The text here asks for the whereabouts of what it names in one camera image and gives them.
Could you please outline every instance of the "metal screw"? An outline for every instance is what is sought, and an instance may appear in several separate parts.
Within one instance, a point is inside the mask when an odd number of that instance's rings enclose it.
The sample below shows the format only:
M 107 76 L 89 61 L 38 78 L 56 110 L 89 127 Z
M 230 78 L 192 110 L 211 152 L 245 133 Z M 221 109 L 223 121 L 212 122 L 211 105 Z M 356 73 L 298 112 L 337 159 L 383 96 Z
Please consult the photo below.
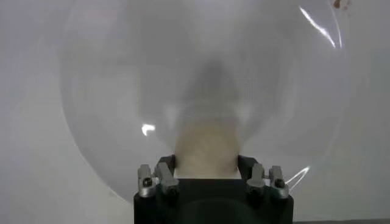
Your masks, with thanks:
M 284 188 L 285 186 L 286 186 L 286 184 L 282 179 L 275 180 L 275 187 Z
M 145 179 L 142 181 L 142 185 L 143 185 L 144 187 L 150 187 L 150 186 L 152 186 L 152 184 L 153 184 L 153 180 L 152 180 L 150 177 L 147 177 L 147 178 L 145 178 Z

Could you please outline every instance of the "beige object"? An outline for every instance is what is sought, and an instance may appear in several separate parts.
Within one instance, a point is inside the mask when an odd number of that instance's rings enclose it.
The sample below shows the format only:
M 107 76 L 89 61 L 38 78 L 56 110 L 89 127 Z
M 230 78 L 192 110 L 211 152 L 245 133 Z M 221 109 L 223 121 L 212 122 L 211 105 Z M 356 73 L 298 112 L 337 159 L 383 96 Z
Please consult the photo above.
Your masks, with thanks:
M 239 144 L 235 129 L 219 122 L 186 128 L 178 139 L 176 174 L 191 178 L 230 178 L 236 175 Z

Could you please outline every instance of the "clear plastic dome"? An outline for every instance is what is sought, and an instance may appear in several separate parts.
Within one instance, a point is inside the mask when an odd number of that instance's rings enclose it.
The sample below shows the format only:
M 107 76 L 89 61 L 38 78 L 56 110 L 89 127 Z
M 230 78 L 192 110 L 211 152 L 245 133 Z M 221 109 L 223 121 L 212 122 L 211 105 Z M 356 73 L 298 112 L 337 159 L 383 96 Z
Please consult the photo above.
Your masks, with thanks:
M 137 168 L 204 119 L 294 188 L 326 163 L 350 89 L 328 1 L 77 1 L 61 62 L 76 144 L 128 201 Z

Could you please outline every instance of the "metal clamp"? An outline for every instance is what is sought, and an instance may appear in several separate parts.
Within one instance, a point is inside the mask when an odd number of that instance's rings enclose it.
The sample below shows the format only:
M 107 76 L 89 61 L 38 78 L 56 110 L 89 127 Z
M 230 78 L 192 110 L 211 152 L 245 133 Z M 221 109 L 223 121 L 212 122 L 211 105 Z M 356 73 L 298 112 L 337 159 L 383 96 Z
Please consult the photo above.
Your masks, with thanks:
M 165 195 L 176 196 L 179 192 L 179 181 L 169 171 L 166 163 L 158 163 L 155 168 L 155 175 L 160 180 L 161 191 Z
M 270 187 L 272 188 L 272 196 L 277 199 L 288 198 L 288 186 L 283 180 L 282 168 L 280 166 L 272 166 L 269 169 Z
M 138 194 L 143 198 L 153 197 L 156 194 L 156 183 L 151 168 L 146 164 L 138 169 Z
M 255 191 L 259 193 L 260 196 L 264 195 L 265 182 L 264 178 L 264 168 L 260 163 L 255 163 L 252 168 L 252 178 L 247 180 L 248 191 Z

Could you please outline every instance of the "black base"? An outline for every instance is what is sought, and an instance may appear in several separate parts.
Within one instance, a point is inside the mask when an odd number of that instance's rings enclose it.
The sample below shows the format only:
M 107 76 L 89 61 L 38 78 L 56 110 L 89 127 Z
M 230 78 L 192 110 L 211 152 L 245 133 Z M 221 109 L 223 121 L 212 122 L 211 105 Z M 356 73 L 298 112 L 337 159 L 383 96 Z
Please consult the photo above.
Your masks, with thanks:
M 168 166 L 173 167 L 173 173 L 174 157 L 170 157 L 171 160 L 162 158 L 160 162 L 165 159 L 164 162 L 170 163 Z M 250 178 L 251 170 L 245 169 L 243 159 L 249 159 L 251 163 L 255 160 L 243 156 L 240 159 L 242 180 L 179 179 L 177 194 L 163 195 L 160 186 L 157 186 L 157 194 L 152 198 L 141 198 L 136 194 L 135 224 L 292 223 L 293 198 L 273 199 L 271 188 L 267 186 L 262 197 L 256 192 L 248 192 L 246 179 Z

